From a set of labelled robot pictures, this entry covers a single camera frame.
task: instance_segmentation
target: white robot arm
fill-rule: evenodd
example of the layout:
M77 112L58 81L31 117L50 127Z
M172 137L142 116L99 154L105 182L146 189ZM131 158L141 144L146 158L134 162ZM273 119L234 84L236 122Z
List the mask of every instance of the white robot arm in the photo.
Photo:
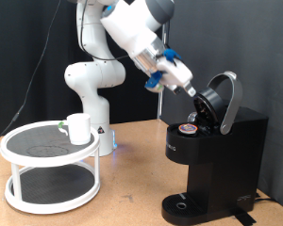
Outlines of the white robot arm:
M100 22L103 4L111 4L114 0L88 0L87 3L85 0L69 1L77 3L76 25L81 49L96 57L114 59L107 45L105 28ZM92 127L99 132L100 155L103 156L110 154L115 149L114 132L109 128L108 100L99 96L97 89L123 84L125 68L117 60L99 60L97 58L93 60L93 62L79 62L69 65L64 78L66 84L80 97L83 112L91 116Z
M136 0L131 5L124 0L68 1L77 3L79 46L94 56L94 61L68 66L64 77L67 85L79 95L84 113L91 115L92 127L99 131L102 156L111 153L115 146L113 131L109 128L109 103L98 96L97 89L118 86L125 81L125 68L113 60L105 29L150 77L145 85L147 89L161 92L165 86L176 93L178 87L182 87L193 96L192 74L155 34L172 18L173 0Z
M136 66L150 76L146 88L159 92L162 85L172 91L182 87L193 96L191 71L154 33L173 17L174 9L173 0L136 0L131 5L117 0L103 12L101 22Z

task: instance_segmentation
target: cable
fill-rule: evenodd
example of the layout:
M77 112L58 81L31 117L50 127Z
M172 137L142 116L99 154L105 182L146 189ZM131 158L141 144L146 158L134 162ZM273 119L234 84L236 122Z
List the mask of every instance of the cable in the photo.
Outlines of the cable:
M90 57L93 57L93 58L96 58L96 59L100 59L100 60L107 60L107 61L109 61L109 60L118 60L118 59L122 59L122 58L127 58L127 57L129 57L129 56L120 56L120 57L117 57L117 58L105 59L105 58L100 58L100 57L91 55L90 53L88 53L88 52L85 50L84 45L83 45L83 24L84 24L84 16L85 16L85 10L86 10L86 6L87 6L87 2L88 2L88 0L85 1L83 13L82 13L82 20L81 20L81 37L80 37L80 44L81 44L82 50L83 50L87 55L89 55Z
M38 64L37 64L37 67L36 67L35 71L33 72L32 76L31 76L31 79L30 79L30 82L29 82L29 85L28 85L28 88L27 88L27 91L26 91L24 103L22 104L22 106L20 107L20 109L18 110L18 112L15 114L15 116L12 118L12 120L11 120L10 124L8 125L8 127L0 134L0 137L1 137L2 135L4 135L4 134L6 133L6 131L10 128L10 126L18 119L18 117L19 117L21 111L22 111L23 108L25 107L27 95L28 95L28 92L29 92L29 90L30 90L32 81L33 81L33 79L34 79L34 77L35 77L35 75L36 75L36 71L38 70L38 68L39 68L39 66L40 66L40 64L41 64L42 59L43 59L44 54L45 54L45 51L46 51L46 49L47 49L47 44L48 44L48 41L49 41L50 30L51 30L51 27L52 27L52 25L53 25L55 19L56 19L56 16L57 16L57 13L58 13L58 9L59 9L59 5L60 5L60 1L61 1L61 0L58 1L58 6L57 6L57 9L56 9L56 12L55 12L54 17L53 17L53 19L52 19L52 21L51 21L51 24L50 24L50 26L49 26L48 33L47 33L47 39L46 39L46 43L45 43L45 46L44 46L43 51L42 51L42 55L41 55L41 57L40 57L40 59L39 59L39 62L38 62Z
M267 199L256 199L255 203L261 202L261 201L271 201L271 202L277 202L275 199L267 198Z

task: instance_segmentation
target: drip tray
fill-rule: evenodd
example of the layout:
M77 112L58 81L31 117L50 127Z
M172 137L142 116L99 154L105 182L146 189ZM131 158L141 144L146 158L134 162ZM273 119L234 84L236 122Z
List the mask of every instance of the drip tray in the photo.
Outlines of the drip tray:
M182 193L164 199L162 216L175 225L194 225L206 221L207 213L187 193Z
M94 186L93 174L78 165L34 168L20 175L22 199L35 204L54 204L74 200Z

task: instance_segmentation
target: coffee maker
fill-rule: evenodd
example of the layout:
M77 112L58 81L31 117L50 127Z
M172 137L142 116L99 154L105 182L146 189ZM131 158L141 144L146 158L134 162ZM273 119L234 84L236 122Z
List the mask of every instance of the coffee maker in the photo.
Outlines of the coffee maker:
M229 104L216 88L226 79L232 85ZM167 129L166 156L189 165L187 191L162 202L162 216L175 225L195 225L236 216L246 225L255 222L253 210L268 118L241 107L242 86L237 75L216 75L194 98L196 113L189 124L193 136L172 124Z

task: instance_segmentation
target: mug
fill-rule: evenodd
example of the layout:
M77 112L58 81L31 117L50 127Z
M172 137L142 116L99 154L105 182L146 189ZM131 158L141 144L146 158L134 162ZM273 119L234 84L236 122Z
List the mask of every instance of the mug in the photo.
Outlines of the mug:
M83 145L91 141L91 117L86 113L76 113L67 117L70 142L74 145ZM58 124L61 133L68 136L66 130L62 129L64 121Z

